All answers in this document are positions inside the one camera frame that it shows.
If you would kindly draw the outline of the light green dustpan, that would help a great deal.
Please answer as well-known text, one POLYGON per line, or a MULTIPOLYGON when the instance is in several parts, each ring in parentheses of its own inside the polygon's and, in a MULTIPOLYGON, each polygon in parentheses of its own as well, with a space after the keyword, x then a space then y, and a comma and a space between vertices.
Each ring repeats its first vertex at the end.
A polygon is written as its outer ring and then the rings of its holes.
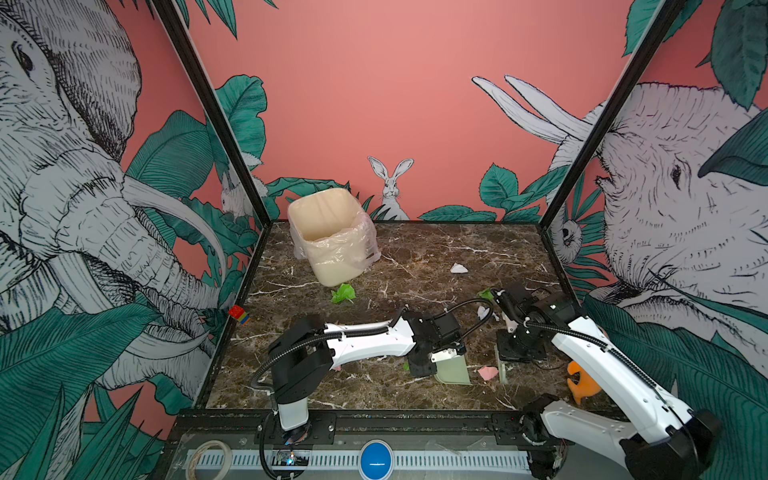
POLYGON ((470 385, 471 380, 465 357, 463 355, 436 363, 435 378, 449 385, 470 385))

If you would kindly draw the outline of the light green hand brush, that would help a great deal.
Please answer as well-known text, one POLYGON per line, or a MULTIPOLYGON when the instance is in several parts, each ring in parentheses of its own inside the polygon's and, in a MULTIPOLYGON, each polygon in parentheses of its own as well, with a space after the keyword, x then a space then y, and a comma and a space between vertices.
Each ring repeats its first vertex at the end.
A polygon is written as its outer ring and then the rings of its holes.
POLYGON ((495 359, 497 361, 499 382, 503 385, 508 385, 509 381, 507 378, 507 362, 501 358, 501 355, 499 353, 497 346, 494 347, 494 353, 495 353, 495 359))

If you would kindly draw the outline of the cream trash bin with bag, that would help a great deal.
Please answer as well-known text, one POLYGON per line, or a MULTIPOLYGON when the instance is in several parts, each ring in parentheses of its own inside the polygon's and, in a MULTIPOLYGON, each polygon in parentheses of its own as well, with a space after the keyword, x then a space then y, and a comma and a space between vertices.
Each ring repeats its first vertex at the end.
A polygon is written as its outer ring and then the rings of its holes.
POLYGON ((309 262, 325 287, 358 277, 381 257, 373 221, 343 188, 299 198, 287 216, 294 255, 309 262))

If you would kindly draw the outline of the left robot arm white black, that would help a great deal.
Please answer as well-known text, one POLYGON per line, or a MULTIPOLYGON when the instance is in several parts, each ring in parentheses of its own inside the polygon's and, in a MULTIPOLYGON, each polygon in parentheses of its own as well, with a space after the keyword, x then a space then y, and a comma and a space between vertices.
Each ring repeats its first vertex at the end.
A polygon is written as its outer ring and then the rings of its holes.
POLYGON ((285 433, 309 427, 308 398, 327 374, 348 363, 404 357, 415 378, 434 376, 437 365, 466 353, 455 316, 424 317, 406 307, 382 322, 339 325, 308 315, 268 347, 250 387, 271 392, 273 410, 285 433))

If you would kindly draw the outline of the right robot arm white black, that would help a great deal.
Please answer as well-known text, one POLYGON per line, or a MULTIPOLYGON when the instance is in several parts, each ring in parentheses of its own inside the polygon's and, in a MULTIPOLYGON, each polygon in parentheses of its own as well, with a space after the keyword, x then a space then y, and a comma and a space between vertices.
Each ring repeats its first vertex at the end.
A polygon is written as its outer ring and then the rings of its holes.
POLYGON ((519 413, 514 432, 528 445, 537 479, 557 475, 564 456, 552 442, 579 444, 626 468, 635 479, 697 479, 713 463, 722 422, 709 410, 692 410, 630 360, 578 303, 562 292, 538 300, 521 286, 492 290, 513 332, 497 333, 504 361, 530 362, 550 343, 574 360, 611 398, 624 421, 574 408, 542 395, 519 413))

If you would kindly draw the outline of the white paper scrap right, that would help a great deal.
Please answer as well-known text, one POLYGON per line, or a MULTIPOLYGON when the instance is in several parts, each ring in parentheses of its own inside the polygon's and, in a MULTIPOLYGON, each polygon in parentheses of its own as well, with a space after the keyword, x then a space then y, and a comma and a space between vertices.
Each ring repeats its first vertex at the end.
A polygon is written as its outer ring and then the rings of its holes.
POLYGON ((491 310, 490 310, 488 307, 480 306, 480 307, 478 308, 478 311, 477 311, 477 316, 478 316, 478 319, 479 319, 479 320, 482 320, 482 319, 483 319, 483 318, 485 318, 485 317, 486 317, 486 316, 487 316, 487 315, 488 315, 490 312, 491 312, 491 310))

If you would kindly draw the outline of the white paper scrap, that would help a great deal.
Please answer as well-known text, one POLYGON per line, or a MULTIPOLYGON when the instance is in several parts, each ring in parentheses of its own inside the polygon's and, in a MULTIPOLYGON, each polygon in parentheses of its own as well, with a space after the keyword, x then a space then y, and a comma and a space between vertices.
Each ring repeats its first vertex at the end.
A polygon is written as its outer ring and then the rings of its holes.
POLYGON ((480 306, 480 307, 478 308, 478 311, 477 311, 477 316, 478 316, 478 319, 479 319, 479 320, 482 320, 482 319, 483 319, 483 318, 485 318, 485 317, 486 317, 486 316, 487 316, 487 315, 488 315, 490 312, 491 312, 491 310, 490 310, 488 307, 480 306))
POLYGON ((467 274, 469 270, 461 264, 454 263, 450 269, 452 274, 467 274))

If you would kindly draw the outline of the pink paper scrap right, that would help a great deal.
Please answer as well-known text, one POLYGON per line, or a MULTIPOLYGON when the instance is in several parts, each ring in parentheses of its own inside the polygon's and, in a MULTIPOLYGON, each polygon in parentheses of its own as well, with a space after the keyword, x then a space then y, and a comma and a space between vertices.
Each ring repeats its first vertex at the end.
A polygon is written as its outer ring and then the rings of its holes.
POLYGON ((499 375, 499 370, 496 367, 484 366, 478 369, 477 373, 484 381, 490 381, 499 375))

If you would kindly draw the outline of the white paper scrap far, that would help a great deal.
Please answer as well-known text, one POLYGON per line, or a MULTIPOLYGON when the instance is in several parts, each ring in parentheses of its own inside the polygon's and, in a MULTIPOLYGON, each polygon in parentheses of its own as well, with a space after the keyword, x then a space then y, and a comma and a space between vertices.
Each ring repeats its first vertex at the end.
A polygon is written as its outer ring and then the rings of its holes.
POLYGON ((461 264, 454 263, 450 269, 452 274, 467 274, 469 270, 461 264))

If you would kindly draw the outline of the orange plush toy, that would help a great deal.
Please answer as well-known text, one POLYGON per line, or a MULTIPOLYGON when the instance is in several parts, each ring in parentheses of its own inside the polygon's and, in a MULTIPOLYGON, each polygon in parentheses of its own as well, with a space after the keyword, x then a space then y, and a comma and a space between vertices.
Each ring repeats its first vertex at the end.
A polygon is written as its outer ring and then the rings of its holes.
POLYGON ((600 385, 575 361, 567 365, 566 382, 577 405, 602 391, 600 385))

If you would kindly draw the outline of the green paper scrap near bin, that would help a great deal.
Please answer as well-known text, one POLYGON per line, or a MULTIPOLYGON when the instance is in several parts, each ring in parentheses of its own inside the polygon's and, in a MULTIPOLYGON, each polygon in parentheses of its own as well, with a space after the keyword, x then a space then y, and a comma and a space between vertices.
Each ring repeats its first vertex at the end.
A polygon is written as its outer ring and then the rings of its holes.
POLYGON ((347 283, 342 283, 336 290, 332 291, 331 302, 333 304, 341 304, 343 302, 352 302, 356 298, 355 289, 347 283))

